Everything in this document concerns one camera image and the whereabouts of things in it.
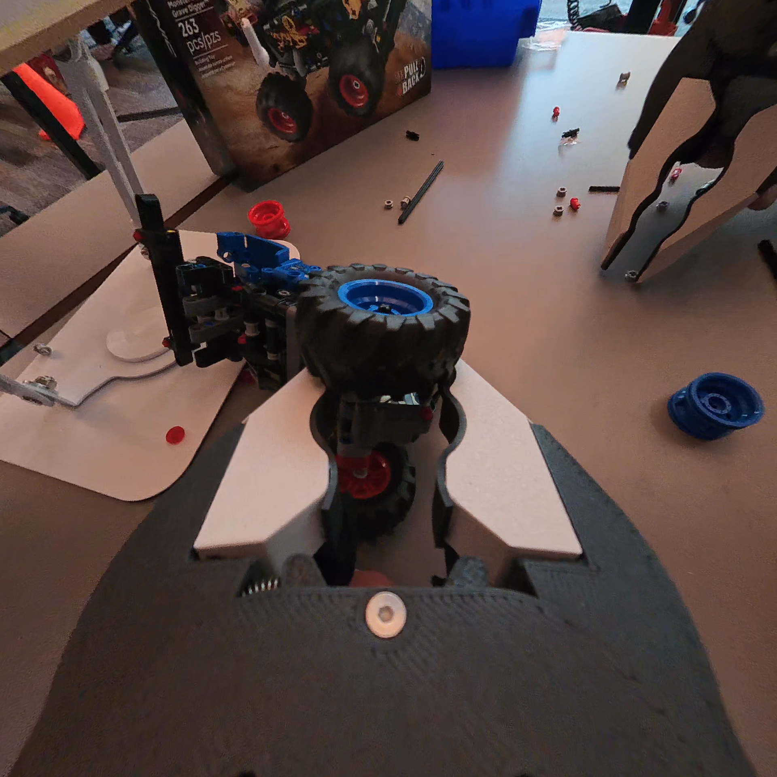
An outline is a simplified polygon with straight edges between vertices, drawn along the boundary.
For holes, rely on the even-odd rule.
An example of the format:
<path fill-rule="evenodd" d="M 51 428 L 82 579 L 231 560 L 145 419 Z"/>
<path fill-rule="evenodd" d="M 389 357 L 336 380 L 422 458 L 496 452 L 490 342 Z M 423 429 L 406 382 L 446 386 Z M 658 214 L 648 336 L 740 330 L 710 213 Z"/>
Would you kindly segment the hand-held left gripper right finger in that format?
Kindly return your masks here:
<path fill-rule="evenodd" d="M 441 400 L 446 446 L 435 469 L 435 546 L 480 559 L 495 587 L 525 559 L 580 559 L 584 550 L 528 417 L 464 361 Z"/>

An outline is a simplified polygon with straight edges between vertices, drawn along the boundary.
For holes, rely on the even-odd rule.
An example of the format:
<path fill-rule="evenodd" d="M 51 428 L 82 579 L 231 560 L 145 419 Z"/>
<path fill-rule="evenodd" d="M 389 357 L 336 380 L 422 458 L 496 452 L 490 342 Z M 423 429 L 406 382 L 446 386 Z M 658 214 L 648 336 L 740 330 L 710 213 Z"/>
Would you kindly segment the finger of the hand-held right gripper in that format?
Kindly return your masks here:
<path fill-rule="evenodd" d="M 608 270 L 633 236 L 641 214 L 660 195 L 681 147 L 694 139 L 713 116 L 710 83 L 683 78 L 665 103 L 623 174 L 605 237 L 601 269 Z"/>
<path fill-rule="evenodd" d="M 656 248 L 636 276 L 641 283 L 681 258 L 716 228 L 752 204 L 776 167 L 776 109 L 748 120 L 733 145 L 728 166 L 711 188 L 688 204 L 679 226 Z"/>

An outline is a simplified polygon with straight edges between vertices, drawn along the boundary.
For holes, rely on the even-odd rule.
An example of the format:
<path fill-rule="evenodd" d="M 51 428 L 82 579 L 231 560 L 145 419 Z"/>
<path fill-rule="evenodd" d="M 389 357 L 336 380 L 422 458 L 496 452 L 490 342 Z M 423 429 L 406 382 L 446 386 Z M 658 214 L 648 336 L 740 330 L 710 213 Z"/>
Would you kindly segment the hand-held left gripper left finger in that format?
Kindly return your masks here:
<path fill-rule="evenodd" d="M 333 455 L 314 436 L 324 396 L 324 384 L 303 369 L 247 418 L 193 542 L 199 558 L 246 559 L 259 564 L 259 577 L 280 578 L 288 558 L 327 546 L 328 581 L 351 582 L 355 541 L 335 549 L 325 537 L 323 511 L 332 509 L 333 521 L 342 515 L 329 501 Z"/>

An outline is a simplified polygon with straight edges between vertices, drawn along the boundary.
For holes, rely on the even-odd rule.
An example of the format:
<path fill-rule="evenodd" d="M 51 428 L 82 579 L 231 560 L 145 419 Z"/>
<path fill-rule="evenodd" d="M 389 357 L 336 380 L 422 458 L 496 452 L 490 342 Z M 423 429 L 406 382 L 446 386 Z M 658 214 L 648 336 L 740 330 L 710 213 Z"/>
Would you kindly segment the black toy wheel red rim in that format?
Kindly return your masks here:
<path fill-rule="evenodd" d="M 379 444 L 367 458 L 366 473 L 338 471 L 346 525 L 357 542 L 374 545 L 408 517 L 416 495 L 416 470 L 406 448 Z"/>

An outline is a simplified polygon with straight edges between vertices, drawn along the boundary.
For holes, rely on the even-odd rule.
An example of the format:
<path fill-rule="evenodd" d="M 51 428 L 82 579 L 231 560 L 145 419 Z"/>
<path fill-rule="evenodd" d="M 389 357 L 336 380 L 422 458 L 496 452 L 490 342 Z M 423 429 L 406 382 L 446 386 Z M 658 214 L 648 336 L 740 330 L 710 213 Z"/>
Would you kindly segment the black toy wheel blue rim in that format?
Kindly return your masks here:
<path fill-rule="evenodd" d="M 468 297 L 429 274 L 385 264 L 330 266 L 302 281 L 295 325 L 307 369 L 360 400 L 446 383 L 464 350 Z"/>

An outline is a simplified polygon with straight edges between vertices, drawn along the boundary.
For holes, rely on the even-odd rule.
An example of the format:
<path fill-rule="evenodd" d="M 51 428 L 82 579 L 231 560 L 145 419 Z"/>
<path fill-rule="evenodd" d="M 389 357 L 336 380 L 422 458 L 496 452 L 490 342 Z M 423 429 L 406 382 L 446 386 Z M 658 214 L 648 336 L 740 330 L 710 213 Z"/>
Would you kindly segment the toy brick monster truck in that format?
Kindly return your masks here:
<path fill-rule="evenodd" d="M 164 225 L 159 199 L 148 193 L 134 199 L 140 218 L 134 237 L 149 253 L 168 328 L 166 343 L 177 364 L 243 361 L 254 374 L 277 379 L 282 367 L 307 369 L 295 325 L 299 286 L 335 265 L 304 265 L 291 260 L 281 244 L 238 232 L 218 234 L 218 259 L 186 261 L 180 233 Z M 453 377 L 454 372 L 429 398 L 410 393 L 366 401 L 335 393 L 317 378 L 335 401 L 335 426 L 324 439 L 339 468 L 362 477 L 379 444 L 407 448 L 428 432 L 441 390 Z"/>

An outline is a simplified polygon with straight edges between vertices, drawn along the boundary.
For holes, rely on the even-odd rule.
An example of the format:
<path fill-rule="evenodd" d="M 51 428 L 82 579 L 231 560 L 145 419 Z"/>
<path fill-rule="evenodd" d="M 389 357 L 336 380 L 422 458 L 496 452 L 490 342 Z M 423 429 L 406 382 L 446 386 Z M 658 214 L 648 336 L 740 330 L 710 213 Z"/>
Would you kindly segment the long black axle rod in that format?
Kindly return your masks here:
<path fill-rule="evenodd" d="M 427 192 L 429 191 L 429 189 L 431 189 L 431 187 L 433 186 L 433 184 L 435 183 L 437 178 L 442 173 L 443 169 L 444 169 L 444 161 L 440 160 L 435 165 L 435 167 L 433 168 L 431 173 L 428 175 L 428 177 L 423 181 L 423 183 L 421 184 L 421 186 L 417 190 L 417 192 L 413 195 L 412 201 L 410 202 L 410 205 L 406 209 L 401 210 L 400 215 L 399 215 L 398 220 L 397 220 L 398 225 L 404 225 L 407 222 L 407 220 L 409 219 L 410 215 L 413 213 L 414 209 L 418 206 L 418 204 L 426 196 Z"/>

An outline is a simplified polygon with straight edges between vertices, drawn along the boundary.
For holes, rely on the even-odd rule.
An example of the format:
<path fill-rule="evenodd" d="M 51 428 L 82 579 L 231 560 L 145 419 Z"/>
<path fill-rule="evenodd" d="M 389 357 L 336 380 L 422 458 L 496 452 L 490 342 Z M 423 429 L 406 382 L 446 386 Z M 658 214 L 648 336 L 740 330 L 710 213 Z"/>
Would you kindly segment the grey desk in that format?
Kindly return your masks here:
<path fill-rule="evenodd" d="M 614 203 L 585 190 L 622 174 L 655 45 L 573 34 L 519 85 L 449 72 L 275 187 L 306 262 L 468 297 L 462 360 L 528 417 L 583 556 L 432 587 L 435 465 L 418 464 L 422 536 L 366 551 L 405 607 L 378 637 L 376 588 L 193 550 L 238 422 L 111 561 L 8 775 L 755 775 L 757 730 L 775 750 L 775 284 L 755 247 L 774 222 L 736 217 L 641 284 L 599 271 Z M 667 400 L 711 372 L 764 415 L 705 442 Z"/>

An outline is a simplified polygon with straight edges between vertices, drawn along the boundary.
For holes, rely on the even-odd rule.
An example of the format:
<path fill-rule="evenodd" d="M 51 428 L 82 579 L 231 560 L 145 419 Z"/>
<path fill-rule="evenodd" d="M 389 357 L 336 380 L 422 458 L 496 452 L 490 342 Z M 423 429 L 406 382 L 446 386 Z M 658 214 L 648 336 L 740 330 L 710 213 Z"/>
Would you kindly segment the white base metal stand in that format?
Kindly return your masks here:
<path fill-rule="evenodd" d="M 2 461 L 127 502 L 169 488 L 242 365 L 180 367 L 166 335 L 151 263 L 133 247 L 18 379 L 2 375 Z"/>

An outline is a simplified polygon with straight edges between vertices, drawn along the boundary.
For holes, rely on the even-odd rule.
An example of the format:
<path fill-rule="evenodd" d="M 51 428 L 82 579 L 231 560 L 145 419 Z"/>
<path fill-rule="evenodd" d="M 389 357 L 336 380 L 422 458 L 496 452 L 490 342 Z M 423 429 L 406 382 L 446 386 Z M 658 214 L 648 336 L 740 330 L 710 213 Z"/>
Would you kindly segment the blue storage bin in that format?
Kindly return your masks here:
<path fill-rule="evenodd" d="M 510 68 L 540 8 L 540 1 L 432 1 L 433 69 Z"/>

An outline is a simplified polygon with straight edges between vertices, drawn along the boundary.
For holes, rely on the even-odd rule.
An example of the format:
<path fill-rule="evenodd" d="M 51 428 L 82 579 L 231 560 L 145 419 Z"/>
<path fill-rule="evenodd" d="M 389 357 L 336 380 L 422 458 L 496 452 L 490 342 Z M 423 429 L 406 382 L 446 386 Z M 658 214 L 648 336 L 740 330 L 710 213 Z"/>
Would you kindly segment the printed toy truck box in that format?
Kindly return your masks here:
<path fill-rule="evenodd" d="M 251 191 L 431 92 L 432 3 L 141 1 L 131 9 L 211 170 Z M 248 17 L 270 68 L 242 33 Z"/>

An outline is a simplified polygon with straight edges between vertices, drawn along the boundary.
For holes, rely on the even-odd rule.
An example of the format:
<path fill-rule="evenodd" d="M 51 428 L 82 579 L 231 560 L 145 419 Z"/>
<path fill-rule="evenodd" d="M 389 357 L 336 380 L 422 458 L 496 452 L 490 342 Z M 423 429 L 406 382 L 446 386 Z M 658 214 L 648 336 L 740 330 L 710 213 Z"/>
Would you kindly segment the orange plastic piece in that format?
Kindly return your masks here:
<path fill-rule="evenodd" d="M 85 129 L 85 122 L 77 105 L 28 64 L 20 64 L 13 72 L 42 100 L 70 137 L 78 141 Z"/>

